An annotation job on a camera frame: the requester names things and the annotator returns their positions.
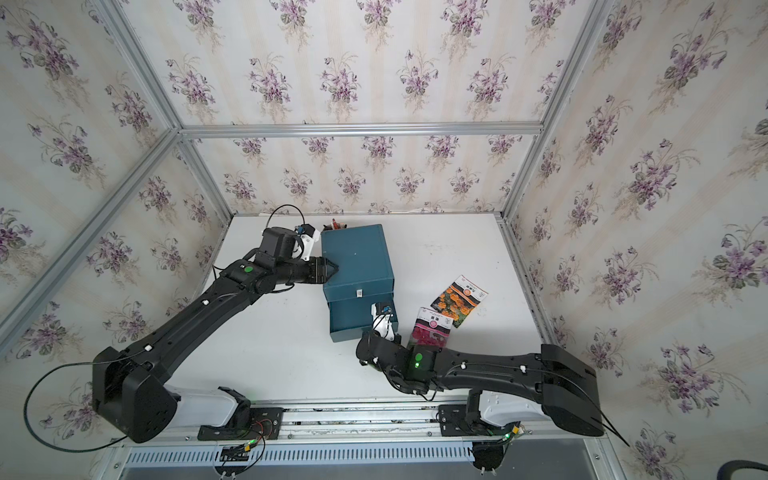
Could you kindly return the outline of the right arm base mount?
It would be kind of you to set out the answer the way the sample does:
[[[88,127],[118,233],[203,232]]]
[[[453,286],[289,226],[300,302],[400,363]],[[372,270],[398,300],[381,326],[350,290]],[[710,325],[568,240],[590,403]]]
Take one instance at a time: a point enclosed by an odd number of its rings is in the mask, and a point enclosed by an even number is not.
[[[525,421],[550,421],[531,400],[477,389],[470,390],[462,404],[440,404],[436,419],[443,437],[504,436]]]

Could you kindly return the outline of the teal drawer cabinet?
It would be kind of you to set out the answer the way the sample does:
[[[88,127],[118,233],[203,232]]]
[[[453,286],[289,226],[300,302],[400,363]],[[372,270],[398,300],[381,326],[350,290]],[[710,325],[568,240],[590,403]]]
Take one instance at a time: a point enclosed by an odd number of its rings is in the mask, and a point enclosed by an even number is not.
[[[395,276],[381,224],[324,231],[321,248],[338,266],[323,285],[329,303],[394,293]]]

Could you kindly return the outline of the orange flower seed bag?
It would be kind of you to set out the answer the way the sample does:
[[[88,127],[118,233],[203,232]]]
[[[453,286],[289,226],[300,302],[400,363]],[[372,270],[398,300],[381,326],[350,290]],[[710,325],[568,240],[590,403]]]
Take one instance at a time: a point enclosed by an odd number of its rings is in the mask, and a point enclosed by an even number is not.
[[[487,296],[487,291],[460,275],[435,298],[431,308],[448,317],[453,328],[459,328]]]

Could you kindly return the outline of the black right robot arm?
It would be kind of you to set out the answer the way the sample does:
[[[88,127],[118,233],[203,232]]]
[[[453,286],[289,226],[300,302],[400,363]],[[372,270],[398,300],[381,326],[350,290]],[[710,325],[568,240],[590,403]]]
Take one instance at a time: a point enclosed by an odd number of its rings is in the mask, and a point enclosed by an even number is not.
[[[543,344],[538,353],[494,356],[438,346],[405,347],[367,331],[356,356],[403,394],[459,389],[507,394],[538,404],[566,432],[587,437],[605,432],[595,370],[558,345]]]

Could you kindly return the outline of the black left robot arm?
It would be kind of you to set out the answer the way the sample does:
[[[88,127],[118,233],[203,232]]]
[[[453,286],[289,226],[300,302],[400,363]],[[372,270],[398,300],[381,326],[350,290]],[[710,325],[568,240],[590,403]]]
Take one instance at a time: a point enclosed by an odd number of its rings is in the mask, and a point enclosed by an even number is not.
[[[176,423],[180,409],[193,402],[166,384],[197,347],[261,297],[297,284],[324,284],[338,271],[313,255],[320,238],[309,224],[265,229],[259,246],[225,267],[164,325],[121,351],[102,350],[92,366],[93,411],[136,443]]]

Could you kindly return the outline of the pink flower seed bag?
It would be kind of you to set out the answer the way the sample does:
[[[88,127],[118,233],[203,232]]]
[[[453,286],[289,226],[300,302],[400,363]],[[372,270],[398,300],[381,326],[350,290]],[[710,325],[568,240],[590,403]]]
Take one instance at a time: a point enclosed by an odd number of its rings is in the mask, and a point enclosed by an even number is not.
[[[428,307],[420,307],[408,346],[445,347],[452,331],[453,320]]]

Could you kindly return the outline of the teal bottom drawer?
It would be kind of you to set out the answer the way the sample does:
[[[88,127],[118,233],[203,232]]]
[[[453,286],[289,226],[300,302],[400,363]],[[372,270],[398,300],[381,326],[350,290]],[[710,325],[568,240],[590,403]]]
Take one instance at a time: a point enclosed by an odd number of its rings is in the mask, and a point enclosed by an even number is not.
[[[331,340],[335,343],[359,340],[365,331],[372,329],[371,305],[384,301],[391,302],[395,308],[392,294],[329,302]],[[396,309],[395,313],[396,333],[398,333],[399,324]]]

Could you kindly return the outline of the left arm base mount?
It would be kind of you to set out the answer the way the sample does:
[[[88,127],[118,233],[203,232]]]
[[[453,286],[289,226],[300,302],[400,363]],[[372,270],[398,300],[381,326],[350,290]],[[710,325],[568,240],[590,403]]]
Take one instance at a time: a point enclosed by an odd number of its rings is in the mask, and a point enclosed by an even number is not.
[[[191,433],[199,442],[278,438],[285,410],[254,404],[238,391],[219,387],[195,390],[170,387],[177,410],[167,430]]]

